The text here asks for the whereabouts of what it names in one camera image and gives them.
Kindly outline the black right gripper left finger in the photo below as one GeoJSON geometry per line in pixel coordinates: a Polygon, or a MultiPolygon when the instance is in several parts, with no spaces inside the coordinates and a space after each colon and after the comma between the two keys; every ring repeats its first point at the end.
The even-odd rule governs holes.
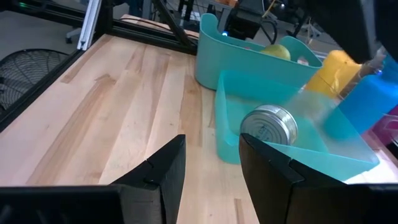
{"type": "Polygon", "coordinates": [[[3,187],[1,223],[176,223],[185,164],[179,134],[109,185],[3,187]]]}

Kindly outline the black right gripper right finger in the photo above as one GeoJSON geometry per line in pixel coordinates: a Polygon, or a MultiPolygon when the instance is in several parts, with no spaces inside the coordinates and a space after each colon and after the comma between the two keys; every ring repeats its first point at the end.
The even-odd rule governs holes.
{"type": "Polygon", "coordinates": [[[345,184],[250,134],[239,155],[259,223],[397,223],[397,184],[345,184]]]}

